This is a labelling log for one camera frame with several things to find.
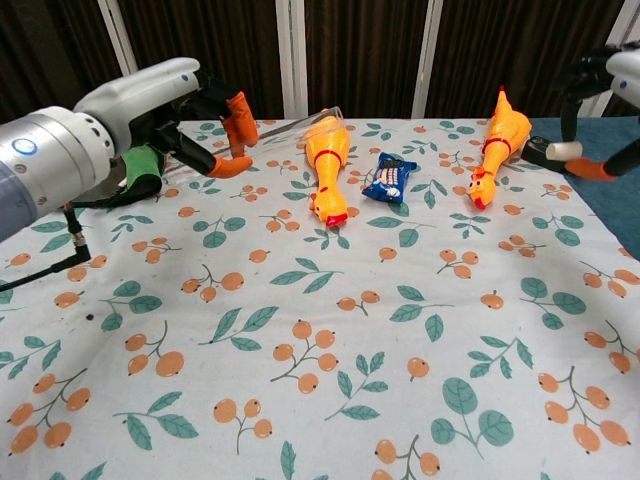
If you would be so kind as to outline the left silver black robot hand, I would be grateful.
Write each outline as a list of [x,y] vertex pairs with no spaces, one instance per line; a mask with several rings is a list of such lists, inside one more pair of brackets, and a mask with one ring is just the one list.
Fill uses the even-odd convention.
[[[147,145],[203,176],[233,178],[252,165],[245,149],[259,135],[244,93],[203,71],[194,58],[177,57],[109,81],[74,106],[103,125],[122,154]],[[179,129],[185,120],[219,121],[230,153],[215,155]]]

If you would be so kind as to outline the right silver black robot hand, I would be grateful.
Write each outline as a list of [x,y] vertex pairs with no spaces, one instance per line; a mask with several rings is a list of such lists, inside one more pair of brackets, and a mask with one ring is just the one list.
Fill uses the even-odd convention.
[[[563,75],[561,86],[565,93],[561,136],[572,142],[584,100],[610,91],[635,107],[639,105],[639,43],[605,45],[581,56]],[[564,170],[587,180],[613,181],[638,166],[639,141],[634,140],[604,162],[581,156],[567,161]]]

